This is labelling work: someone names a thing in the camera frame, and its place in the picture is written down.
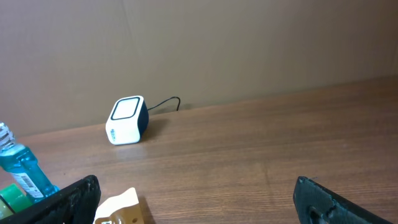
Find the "brown wall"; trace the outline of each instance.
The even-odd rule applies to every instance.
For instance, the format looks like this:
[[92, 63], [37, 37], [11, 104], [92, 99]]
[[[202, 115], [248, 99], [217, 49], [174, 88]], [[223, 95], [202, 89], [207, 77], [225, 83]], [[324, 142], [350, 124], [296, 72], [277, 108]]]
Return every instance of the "brown wall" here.
[[390, 75], [397, 8], [396, 0], [2, 0], [0, 120], [26, 135], [104, 123], [131, 95], [149, 106], [178, 95], [192, 108]]

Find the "wooden desk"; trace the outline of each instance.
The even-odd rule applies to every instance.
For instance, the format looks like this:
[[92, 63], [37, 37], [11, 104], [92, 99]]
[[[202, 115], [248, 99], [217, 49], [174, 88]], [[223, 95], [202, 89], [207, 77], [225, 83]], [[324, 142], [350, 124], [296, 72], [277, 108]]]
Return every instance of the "wooden desk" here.
[[300, 175], [398, 222], [398, 78], [151, 116], [139, 144], [112, 146], [103, 124], [21, 142], [59, 187], [135, 187], [146, 223], [298, 223]]

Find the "black cable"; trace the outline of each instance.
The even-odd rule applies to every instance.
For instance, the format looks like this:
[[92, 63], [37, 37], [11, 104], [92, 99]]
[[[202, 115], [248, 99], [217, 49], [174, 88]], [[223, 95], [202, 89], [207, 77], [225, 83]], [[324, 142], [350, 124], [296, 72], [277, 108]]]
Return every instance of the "black cable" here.
[[148, 110], [152, 110], [152, 109], [154, 109], [155, 107], [158, 107], [158, 106], [164, 104], [165, 102], [167, 102], [167, 101], [169, 101], [169, 100], [171, 100], [171, 99], [178, 99], [178, 105], [177, 105], [177, 110], [176, 110], [176, 111], [178, 111], [178, 109], [180, 108], [180, 103], [181, 103], [181, 99], [180, 99], [178, 96], [172, 96], [172, 97], [170, 97], [169, 99], [167, 99], [167, 100], [165, 100], [165, 101], [159, 103], [158, 105], [149, 108]]

